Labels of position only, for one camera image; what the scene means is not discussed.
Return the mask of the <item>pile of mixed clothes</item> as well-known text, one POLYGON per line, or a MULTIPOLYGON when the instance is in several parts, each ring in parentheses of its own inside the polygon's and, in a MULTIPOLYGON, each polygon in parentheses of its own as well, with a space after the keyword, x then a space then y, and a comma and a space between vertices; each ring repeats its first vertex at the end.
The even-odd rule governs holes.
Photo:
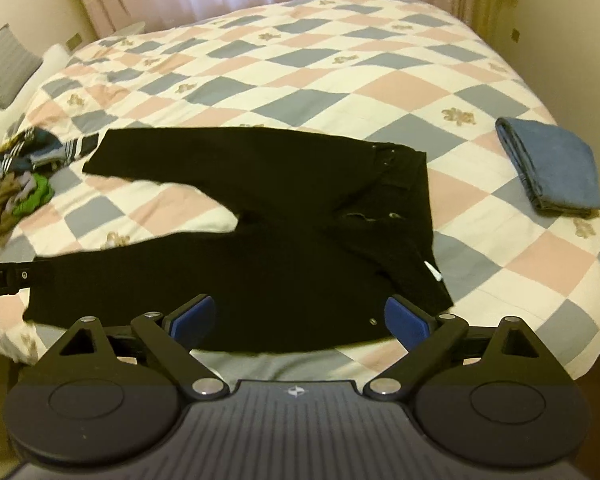
POLYGON ((45 129, 31 127, 0 147, 0 245, 22 219, 54 197, 50 178, 97 145, 96 133, 62 142, 45 129))

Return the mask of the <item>checkered quilt bed cover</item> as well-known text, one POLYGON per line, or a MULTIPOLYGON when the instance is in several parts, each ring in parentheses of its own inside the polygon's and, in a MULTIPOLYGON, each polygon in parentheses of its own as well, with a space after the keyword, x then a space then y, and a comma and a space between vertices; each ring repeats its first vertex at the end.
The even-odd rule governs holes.
POLYGON ((523 318, 573 377, 600 356, 600 214, 535 212, 500 117, 550 122, 469 27, 414 0, 298 0, 162 32, 50 48, 7 110, 0 145, 125 127, 268 126, 426 153, 434 254, 454 312, 523 318))

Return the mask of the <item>folded blue jeans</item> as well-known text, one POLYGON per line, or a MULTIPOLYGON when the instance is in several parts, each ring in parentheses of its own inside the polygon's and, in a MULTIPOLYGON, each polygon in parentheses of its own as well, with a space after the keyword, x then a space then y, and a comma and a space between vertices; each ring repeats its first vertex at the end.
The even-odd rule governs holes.
POLYGON ((585 216, 600 210, 595 157, 575 133, 511 117, 498 118, 495 132, 535 209, 585 216))

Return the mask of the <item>grey pillow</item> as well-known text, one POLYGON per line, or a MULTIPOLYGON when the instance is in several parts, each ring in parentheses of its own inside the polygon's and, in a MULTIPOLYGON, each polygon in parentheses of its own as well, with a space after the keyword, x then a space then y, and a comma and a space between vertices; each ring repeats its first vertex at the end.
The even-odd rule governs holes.
POLYGON ((12 105, 22 87, 42 64, 42 58, 20 44, 9 24, 0 28, 0 108, 12 105))

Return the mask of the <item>black trousers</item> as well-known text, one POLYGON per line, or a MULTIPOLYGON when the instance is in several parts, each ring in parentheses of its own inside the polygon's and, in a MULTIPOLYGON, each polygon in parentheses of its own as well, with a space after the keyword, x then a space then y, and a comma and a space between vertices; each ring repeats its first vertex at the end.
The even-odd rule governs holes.
POLYGON ((118 129, 84 169, 193 186, 237 226, 50 257, 27 321, 124 325, 206 294, 216 318, 204 350, 302 352, 384 338, 393 295, 429 314, 452 306, 414 148, 269 128, 118 129))

